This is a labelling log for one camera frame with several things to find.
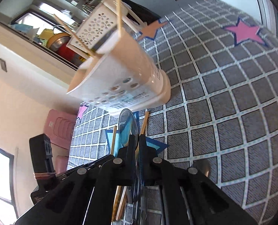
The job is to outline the yellow and steel bowls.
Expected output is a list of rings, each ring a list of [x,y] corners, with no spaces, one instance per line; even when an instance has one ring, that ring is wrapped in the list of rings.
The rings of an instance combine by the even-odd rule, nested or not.
[[[57,52],[69,40],[70,35],[68,33],[55,34],[47,41],[46,47],[53,52]]]

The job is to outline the plain wooden chopstick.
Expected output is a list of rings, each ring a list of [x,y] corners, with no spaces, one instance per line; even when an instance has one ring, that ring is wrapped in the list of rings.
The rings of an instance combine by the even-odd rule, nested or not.
[[[116,0],[116,15],[117,15],[117,28],[119,38],[122,36],[122,12],[121,12],[121,0]]]

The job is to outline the metal spoon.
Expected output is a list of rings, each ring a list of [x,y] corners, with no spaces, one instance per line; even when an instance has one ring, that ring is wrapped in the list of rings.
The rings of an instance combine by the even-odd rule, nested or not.
[[[119,139],[123,147],[128,145],[129,136],[135,137],[135,147],[138,146],[139,130],[134,114],[129,109],[123,109],[118,121]]]

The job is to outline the wooden chopstick in holder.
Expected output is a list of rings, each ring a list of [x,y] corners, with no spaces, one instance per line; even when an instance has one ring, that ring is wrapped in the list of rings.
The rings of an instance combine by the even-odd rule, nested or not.
[[[91,56],[91,57],[93,57],[93,58],[99,58],[99,57],[100,57],[99,54],[97,54],[96,52],[90,50],[90,49],[85,45],[85,43],[83,43],[83,41],[82,41],[80,38],[78,38],[78,36],[76,35],[76,33],[74,33],[74,32],[73,32],[73,31],[72,31],[72,30],[71,30],[59,17],[57,17],[57,15],[53,14],[53,17],[55,18],[55,20],[56,20],[60,25],[62,25],[62,26],[65,27],[65,29],[72,35],[73,38],[75,38],[75,39],[78,41],[78,43],[79,43],[80,45],[83,46],[83,48],[85,49],[86,53],[87,53],[89,56]]]

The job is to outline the wooden chopstick under gripper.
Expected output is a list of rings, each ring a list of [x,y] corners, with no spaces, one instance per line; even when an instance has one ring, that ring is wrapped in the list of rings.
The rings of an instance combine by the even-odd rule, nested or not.
[[[117,186],[112,210],[112,222],[119,221],[122,218],[127,199],[127,187]]]

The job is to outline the grey checked tablecloth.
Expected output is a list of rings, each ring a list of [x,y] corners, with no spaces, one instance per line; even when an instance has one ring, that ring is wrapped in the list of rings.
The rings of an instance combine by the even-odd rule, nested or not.
[[[163,159],[186,169],[210,164],[210,179],[259,224],[278,211],[278,39],[220,0],[201,0],[162,19],[141,46],[172,86],[149,109],[146,134],[166,143]],[[228,26],[259,26],[264,45],[235,44]]]

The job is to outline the red plastic basket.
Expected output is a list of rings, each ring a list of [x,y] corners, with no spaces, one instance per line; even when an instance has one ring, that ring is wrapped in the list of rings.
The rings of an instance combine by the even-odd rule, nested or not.
[[[83,57],[68,48],[66,44],[63,44],[57,50],[57,54],[77,67],[79,67],[85,61]]]

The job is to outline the wooden chopstick on table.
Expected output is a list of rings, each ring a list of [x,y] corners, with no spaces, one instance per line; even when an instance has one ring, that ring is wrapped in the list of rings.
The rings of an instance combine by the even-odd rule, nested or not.
[[[146,111],[139,135],[144,135],[145,134],[145,129],[146,129],[148,118],[149,118],[149,111]],[[136,148],[136,151],[135,151],[135,159],[137,159],[138,156],[139,156],[139,145],[138,145],[138,147]]]
[[[114,155],[116,134],[117,134],[117,125],[114,126],[113,132],[112,132],[112,145],[111,145],[111,151],[110,151],[111,155]]]

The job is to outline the pink plastic stool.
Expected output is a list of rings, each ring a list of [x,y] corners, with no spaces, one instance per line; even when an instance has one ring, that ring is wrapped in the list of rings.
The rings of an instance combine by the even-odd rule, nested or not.
[[[47,115],[43,133],[52,144],[63,149],[70,149],[77,116],[51,109]]]

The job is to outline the beige plastic utensil holder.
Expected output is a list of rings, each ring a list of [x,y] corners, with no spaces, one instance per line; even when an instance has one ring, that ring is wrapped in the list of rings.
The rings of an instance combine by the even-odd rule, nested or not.
[[[168,102],[167,74],[123,27],[102,40],[99,58],[89,56],[76,71],[67,93],[116,116],[128,108],[140,111]]]

